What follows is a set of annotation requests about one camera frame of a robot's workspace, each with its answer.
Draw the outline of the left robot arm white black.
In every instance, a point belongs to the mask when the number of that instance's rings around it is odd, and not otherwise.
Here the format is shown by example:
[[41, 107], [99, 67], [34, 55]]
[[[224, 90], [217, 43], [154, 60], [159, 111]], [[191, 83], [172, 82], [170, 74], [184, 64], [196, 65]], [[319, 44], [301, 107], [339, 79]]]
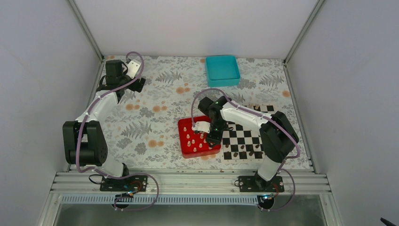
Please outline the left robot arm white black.
[[105, 63], [105, 75], [100, 79], [95, 97], [77, 119], [63, 124], [64, 153], [67, 163], [80, 171], [92, 170], [106, 178], [120, 191], [130, 187], [131, 177], [126, 164], [108, 153], [103, 133], [105, 120], [121, 102], [125, 91], [141, 92], [144, 78], [135, 78], [142, 72], [136, 60], [110, 60]]

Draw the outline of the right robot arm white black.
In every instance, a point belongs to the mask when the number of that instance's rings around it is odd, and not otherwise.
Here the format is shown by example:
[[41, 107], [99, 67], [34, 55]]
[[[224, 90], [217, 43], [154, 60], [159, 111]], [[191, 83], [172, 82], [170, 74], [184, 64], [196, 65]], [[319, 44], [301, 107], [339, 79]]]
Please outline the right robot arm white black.
[[288, 154], [294, 148], [297, 149], [297, 154], [301, 152], [297, 133], [286, 115], [280, 111], [274, 114], [259, 112], [240, 106], [224, 96], [216, 101], [205, 97], [200, 100], [198, 109], [210, 122], [192, 122], [192, 130], [207, 133], [207, 143], [211, 146], [222, 142], [223, 132], [228, 130], [228, 122], [243, 126], [260, 138], [265, 157], [256, 171], [255, 186], [261, 192], [272, 187], [272, 179]]

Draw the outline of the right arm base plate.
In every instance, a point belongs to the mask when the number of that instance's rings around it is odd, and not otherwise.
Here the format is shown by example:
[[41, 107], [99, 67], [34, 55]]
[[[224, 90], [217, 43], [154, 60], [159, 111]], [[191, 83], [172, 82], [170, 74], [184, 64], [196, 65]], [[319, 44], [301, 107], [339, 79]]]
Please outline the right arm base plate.
[[270, 181], [255, 176], [239, 176], [236, 185], [242, 193], [280, 193], [285, 191], [281, 176], [274, 176]]

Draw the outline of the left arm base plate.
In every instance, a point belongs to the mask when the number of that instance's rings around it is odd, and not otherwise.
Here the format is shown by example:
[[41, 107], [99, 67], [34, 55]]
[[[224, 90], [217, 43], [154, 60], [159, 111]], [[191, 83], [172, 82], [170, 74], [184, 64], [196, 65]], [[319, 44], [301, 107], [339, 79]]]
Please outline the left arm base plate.
[[148, 177], [138, 175], [126, 179], [103, 178], [99, 190], [102, 192], [145, 192]]

